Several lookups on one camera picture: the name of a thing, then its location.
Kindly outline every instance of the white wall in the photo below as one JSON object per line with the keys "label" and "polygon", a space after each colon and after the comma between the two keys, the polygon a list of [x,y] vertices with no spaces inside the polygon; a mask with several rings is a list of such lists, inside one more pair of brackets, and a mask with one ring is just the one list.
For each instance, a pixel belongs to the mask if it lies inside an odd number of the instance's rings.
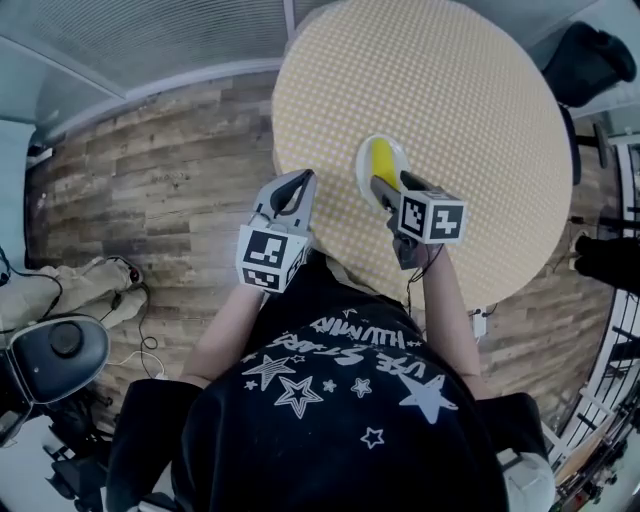
{"label": "white wall", "polygon": [[24,176],[34,129],[0,120],[0,246],[17,269],[24,268]]}
{"label": "white wall", "polygon": [[39,417],[25,423],[17,443],[0,449],[0,500],[10,512],[75,512],[51,487],[46,477],[53,475],[49,457],[42,446],[59,446],[49,432],[51,420]]}
{"label": "white wall", "polygon": [[600,503],[587,503],[583,512],[622,512],[626,509],[633,491],[640,483],[640,435],[632,433],[627,443],[624,457],[614,465],[618,481],[614,485],[605,485]]}

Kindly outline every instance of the white star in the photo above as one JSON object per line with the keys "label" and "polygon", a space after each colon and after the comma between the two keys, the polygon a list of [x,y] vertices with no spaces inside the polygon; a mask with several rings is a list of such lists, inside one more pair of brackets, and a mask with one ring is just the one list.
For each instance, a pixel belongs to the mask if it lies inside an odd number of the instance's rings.
{"label": "white star", "polygon": [[[304,411],[308,403],[323,401],[322,398],[311,391],[311,380],[313,377],[307,377],[297,384],[285,377],[278,378],[286,391],[276,400],[274,405],[291,405],[298,419],[302,419],[304,416]],[[302,396],[299,398],[296,397],[294,391],[302,391]]]}
{"label": "white star", "polygon": [[369,379],[361,380],[356,378],[356,383],[351,388],[351,391],[358,393],[358,398],[362,398],[365,394],[371,393],[370,382]]}
{"label": "white star", "polygon": [[369,450],[373,448],[377,444],[384,444],[384,439],[382,439],[383,429],[373,430],[370,427],[367,427],[367,433],[360,438],[360,441],[363,443],[367,443]]}
{"label": "white star", "polygon": [[279,373],[296,373],[293,368],[289,368],[284,365],[289,360],[288,357],[282,359],[276,359],[275,361],[269,356],[265,355],[262,364],[242,372],[242,375],[260,375],[260,391],[267,389],[267,386],[277,374]]}
{"label": "white star", "polygon": [[441,390],[444,384],[444,375],[438,375],[426,384],[420,384],[403,374],[399,374],[398,377],[407,386],[407,389],[411,391],[411,394],[402,400],[400,405],[417,405],[431,425],[435,425],[438,421],[440,407],[451,411],[458,410],[456,404],[449,402],[442,396]]}
{"label": "white star", "polygon": [[337,387],[333,380],[325,380],[322,385],[324,386],[322,391],[328,391],[329,393],[333,393],[333,390]]}

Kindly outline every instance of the person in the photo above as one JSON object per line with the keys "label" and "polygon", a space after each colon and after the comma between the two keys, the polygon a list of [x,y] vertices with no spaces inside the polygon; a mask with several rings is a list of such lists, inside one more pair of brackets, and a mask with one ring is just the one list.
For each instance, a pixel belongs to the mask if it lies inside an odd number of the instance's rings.
{"label": "person", "polygon": [[149,498],[169,463],[184,511],[549,510],[536,404],[488,389],[447,250],[420,250],[428,343],[320,253],[263,307],[238,285],[177,381],[129,387],[108,510]]}
{"label": "person", "polygon": [[586,231],[575,237],[569,268],[585,277],[640,296],[640,245],[637,238],[590,238]]}

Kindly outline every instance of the cable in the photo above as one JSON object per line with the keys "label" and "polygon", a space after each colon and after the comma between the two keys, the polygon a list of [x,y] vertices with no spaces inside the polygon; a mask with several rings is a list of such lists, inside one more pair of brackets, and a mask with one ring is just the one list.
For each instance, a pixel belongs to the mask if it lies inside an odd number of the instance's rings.
{"label": "cable", "polygon": [[[153,357],[156,361],[158,361],[158,364],[160,364],[161,368],[162,368],[162,373],[160,373],[160,375],[157,378],[162,379],[165,375],[165,369],[164,369],[164,364],[162,363],[162,361],[160,360],[159,357],[155,356],[154,354],[150,354],[149,352],[147,352],[145,349],[147,350],[155,350],[158,348],[158,340],[154,337],[154,336],[144,336],[144,334],[142,334],[142,324],[144,323],[145,319],[147,318],[147,313],[149,313],[149,306],[151,304],[151,289],[145,284],[145,283],[141,283],[140,284],[140,288],[142,288],[144,290],[144,292],[147,295],[147,304],[144,310],[144,313],[142,314],[142,317],[140,318],[140,322],[138,322],[138,334],[140,334],[140,349],[139,350],[135,350],[134,352],[132,352],[131,354],[129,354],[129,356],[122,362],[120,363],[107,363],[108,365],[112,365],[112,366],[121,366],[125,363],[128,363],[131,358],[133,356],[135,356],[136,354],[140,354],[140,362],[142,363],[142,368],[144,369],[145,373],[147,374],[147,376],[150,379],[153,379],[154,377],[151,375],[151,373],[149,373],[149,369],[147,368],[147,366],[144,364],[144,356],[149,356],[149,357]],[[113,311],[115,311],[117,309],[117,306],[114,307],[113,303],[111,306],[111,309],[100,319],[100,321],[104,320],[107,316],[109,316]]]}
{"label": "cable", "polygon": [[127,364],[131,358],[133,356],[135,356],[136,354],[140,354],[141,356],[149,356],[149,357],[153,357],[156,361],[158,361],[158,364],[160,365],[160,367],[162,368],[162,373],[160,373],[160,377],[158,378],[162,378],[165,374],[165,369],[164,369],[164,364],[162,364],[162,361],[160,360],[160,358],[158,356],[155,356],[153,354],[150,354],[149,352],[143,352],[141,350],[134,350],[133,352],[131,352],[131,354],[129,354],[126,359],[124,361],[121,361],[119,363],[107,363],[109,366],[122,366],[123,364]]}
{"label": "cable", "polygon": [[485,318],[489,318],[491,315],[493,315],[496,312],[496,309],[498,309],[498,303],[496,302],[496,305],[493,306],[493,309],[487,313],[484,313],[482,316],[484,316]]}
{"label": "cable", "polygon": [[122,294],[119,292],[115,292],[113,299],[111,300],[111,309],[105,313],[105,315],[100,319],[102,322],[105,318],[107,318],[111,313],[113,313],[116,309],[120,307],[122,304]]}
{"label": "cable", "polygon": [[[151,376],[151,374],[149,373],[149,370],[147,370],[147,367],[144,364],[144,354],[148,354],[147,352],[144,351],[144,349],[146,348],[147,350],[155,350],[158,348],[158,340],[153,337],[153,336],[144,336],[142,334],[142,324],[144,323],[145,318],[147,317],[147,314],[149,313],[149,306],[151,305],[151,289],[145,284],[145,283],[141,283],[140,284],[140,288],[142,288],[145,293],[147,294],[147,307],[144,310],[144,313],[142,314],[142,318],[140,318],[140,322],[138,323],[138,333],[140,334],[140,362],[142,363],[142,367],[144,368],[144,371],[146,372],[146,374],[149,376],[149,378],[153,378]],[[155,345],[151,346],[147,343],[147,341],[149,340],[153,340],[155,342]]]}
{"label": "cable", "polygon": [[[62,285],[60,284],[60,281],[58,281],[55,277],[48,276],[47,274],[25,274],[23,272],[20,272],[20,271],[16,270],[15,268],[13,268],[13,266],[11,266],[11,263],[9,263],[9,260],[7,259],[7,255],[5,254],[5,252],[2,249],[2,247],[0,247],[0,260],[2,260],[2,263],[7,268],[7,272],[5,274],[6,278],[2,279],[5,283],[7,283],[9,281],[9,279],[11,279],[11,273],[12,272],[14,274],[16,274],[16,275],[21,276],[21,277],[42,277],[42,278],[49,279],[50,281],[53,281],[54,283],[56,283],[56,285],[58,286],[58,294],[51,301],[51,304],[49,304],[49,307],[44,312],[44,315],[42,315],[37,321],[40,322],[40,321],[44,320],[45,318],[47,318],[47,316],[49,316],[49,313],[51,313],[51,311],[53,311],[53,308],[55,308],[58,305],[58,302],[60,302],[60,297],[62,297],[62,293],[63,293],[64,290],[62,289]],[[9,333],[11,333],[13,331],[15,331],[15,329],[10,329],[8,331],[0,331],[0,334],[9,334]]]}
{"label": "cable", "polygon": [[427,274],[427,272],[431,268],[431,265],[433,265],[435,261],[438,259],[438,256],[440,256],[440,253],[442,252],[443,247],[444,247],[444,244],[440,244],[440,247],[438,248],[438,252],[433,257],[433,259],[431,259],[431,253],[427,249],[427,258],[428,258],[427,264],[425,265],[424,268],[417,268],[413,273],[413,275],[409,278],[409,281],[407,281],[407,310],[409,312],[409,317],[411,317],[411,285],[413,283],[417,283],[418,281],[420,281]]}
{"label": "cable", "polygon": [[562,254],[562,256],[560,256],[560,259],[558,261],[556,261],[556,264],[551,266],[548,263],[545,263],[544,266],[545,267],[549,267],[551,269],[551,273],[555,274],[556,270],[558,270],[558,267],[560,266],[560,263],[562,263],[564,261],[564,259],[571,253],[571,242],[573,241],[573,235],[571,233],[571,224],[569,224],[569,245],[567,246],[567,250]]}

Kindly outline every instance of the black chair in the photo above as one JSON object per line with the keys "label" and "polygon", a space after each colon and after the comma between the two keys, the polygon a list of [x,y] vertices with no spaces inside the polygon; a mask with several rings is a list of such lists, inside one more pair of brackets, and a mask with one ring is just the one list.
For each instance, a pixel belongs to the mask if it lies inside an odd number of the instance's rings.
{"label": "black chair", "polygon": [[100,489],[106,484],[112,436],[93,423],[91,405],[95,401],[91,392],[82,389],[53,404],[37,406],[52,419],[50,430],[63,444],[56,451],[44,447],[54,460],[53,477],[47,480],[63,498],[73,500],[80,512],[103,510]]}
{"label": "black chair", "polygon": [[577,22],[565,32],[556,52],[542,72],[559,103],[569,134],[573,159],[573,184],[580,183],[582,167],[578,145],[598,148],[600,166],[607,167],[607,140],[599,125],[593,136],[578,136],[565,107],[582,107],[598,94],[636,77],[636,63],[626,45],[607,32]]}
{"label": "black chair", "polygon": [[109,356],[109,335],[97,320],[52,316],[15,331],[0,349],[0,447],[34,409],[63,400],[89,384]]}

